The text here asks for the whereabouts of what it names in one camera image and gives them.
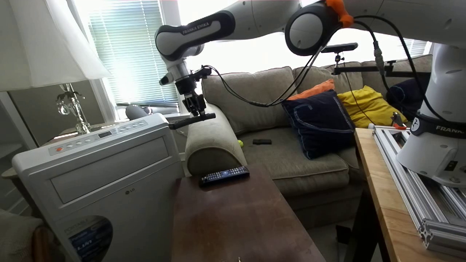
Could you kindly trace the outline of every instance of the couch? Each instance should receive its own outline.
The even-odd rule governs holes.
[[[430,71],[432,56],[414,58],[417,71]],[[375,62],[349,62],[350,66],[375,66]],[[335,81],[335,91],[350,90],[345,74],[331,75],[334,66],[312,67],[297,92]],[[411,71],[408,61],[395,63],[395,71]],[[301,68],[270,69],[254,74],[224,74],[238,94],[257,102],[277,98],[298,76]],[[385,95],[377,72],[348,73],[352,89],[368,85]],[[387,78],[394,85],[403,78]],[[351,219],[356,214],[365,183],[354,147],[309,160],[300,147],[281,105],[260,108],[227,92],[218,76],[202,81],[207,112],[215,119],[192,124],[186,143],[186,164],[191,175],[205,175],[241,165],[262,163],[305,228]],[[271,145],[253,145],[253,139],[271,139]],[[241,148],[238,139],[242,140]]]

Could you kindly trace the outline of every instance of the couch armrest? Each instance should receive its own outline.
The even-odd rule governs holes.
[[[214,119],[191,124],[186,142],[186,164],[191,175],[206,175],[247,165],[243,151],[225,114],[207,104]]]

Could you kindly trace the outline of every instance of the floor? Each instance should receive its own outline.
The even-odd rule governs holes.
[[[335,225],[351,228],[353,220],[308,230],[309,235],[327,262],[343,262],[346,252],[346,245],[336,241]],[[378,247],[371,262],[382,262]]]

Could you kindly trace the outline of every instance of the orange pillow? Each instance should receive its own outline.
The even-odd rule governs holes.
[[[296,99],[301,99],[301,98],[307,98],[311,96],[315,96],[317,94],[320,94],[322,92],[328,91],[330,89],[335,89],[335,83],[333,82],[333,79],[329,79],[325,82],[322,82],[315,87],[308,89],[300,94],[294,95],[287,100],[296,100]]]

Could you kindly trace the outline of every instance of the lampshade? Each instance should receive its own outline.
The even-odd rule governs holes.
[[[66,0],[0,0],[0,91],[106,76]]]

